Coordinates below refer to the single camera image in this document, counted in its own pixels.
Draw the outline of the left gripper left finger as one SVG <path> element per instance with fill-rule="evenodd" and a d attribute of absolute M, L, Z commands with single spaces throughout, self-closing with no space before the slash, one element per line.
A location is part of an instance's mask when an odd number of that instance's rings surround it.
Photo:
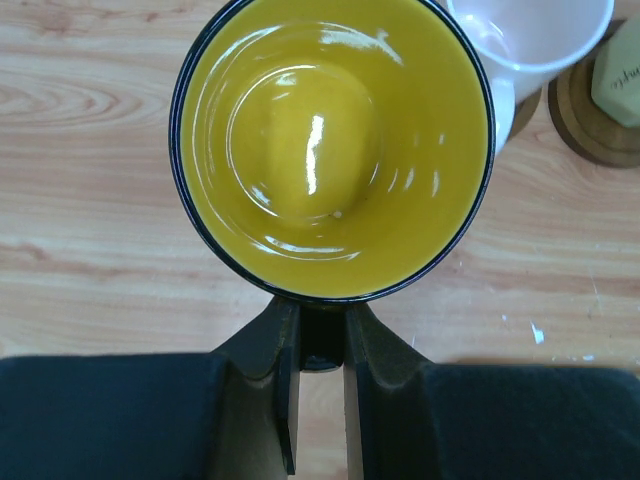
<path fill-rule="evenodd" d="M 280 298 L 211 352 L 1 363 L 5 479 L 284 479 L 300 309 Z"/>

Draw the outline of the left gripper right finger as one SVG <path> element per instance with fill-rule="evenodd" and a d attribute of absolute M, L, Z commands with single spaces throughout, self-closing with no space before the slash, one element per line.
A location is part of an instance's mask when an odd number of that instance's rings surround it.
<path fill-rule="evenodd" d="M 635 479 L 626 371 L 437 364 L 359 305 L 345 315 L 352 479 Z"/>

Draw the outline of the yellow cup black handle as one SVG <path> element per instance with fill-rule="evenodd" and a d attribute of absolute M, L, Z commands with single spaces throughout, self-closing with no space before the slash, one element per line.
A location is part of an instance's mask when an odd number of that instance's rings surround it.
<path fill-rule="evenodd" d="M 169 114 L 185 212 L 233 272 L 343 309 L 434 269 L 496 154 L 489 82 L 434 1 L 230 1 Z"/>

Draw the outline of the brown coaster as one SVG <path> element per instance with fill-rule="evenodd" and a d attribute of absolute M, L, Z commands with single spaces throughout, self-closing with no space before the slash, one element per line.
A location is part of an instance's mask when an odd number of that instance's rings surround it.
<path fill-rule="evenodd" d="M 629 169 L 639 166 L 639 129 L 620 125 L 591 98 L 596 55 L 624 23 L 611 21 L 589 54 L 549 83 L 548 108 L 561 139 L 577 155 L 598 165 Z"/>
<path fill-rule="evenodd" d="M 516 105 L 513 124 L 508 136 L 509 140 L 517 136 L 531 121 L 540 102 L 542 92 L 543 89 L 539 88 Z"/>

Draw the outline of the brown coaster bottom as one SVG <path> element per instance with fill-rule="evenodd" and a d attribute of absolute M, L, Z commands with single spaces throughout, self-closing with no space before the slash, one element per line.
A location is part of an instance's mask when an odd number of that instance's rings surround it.
<path fill-rule="evenodd" d="M 548 108 L 561 139 L 577 155 L 598 165 L 629 169 L 639 166 L 639 129 L 620 125 L 591 98 L 596 55 L 624 23 L 611 21 L 589 54 L 549 83 Z"/>

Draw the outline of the pink translucent cup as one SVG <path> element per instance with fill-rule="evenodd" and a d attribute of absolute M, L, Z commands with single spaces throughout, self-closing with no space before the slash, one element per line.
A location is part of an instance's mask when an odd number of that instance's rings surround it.
<path fill-rule="evenodd" d="M 496 151 L 516 106 L 584 58 L 603 37 L 613 0 L 458 0 L 446 7 L 480 57 L 489 81 Z"/>

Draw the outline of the white cup green handle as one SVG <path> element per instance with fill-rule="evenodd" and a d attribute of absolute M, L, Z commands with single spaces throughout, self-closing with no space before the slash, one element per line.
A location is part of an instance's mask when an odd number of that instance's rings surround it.
<path fill-rule="evenodd" d="M 639 15 L 626 20 L 599 50 L 591 97 L 623 127 L 639 126 Z"/>

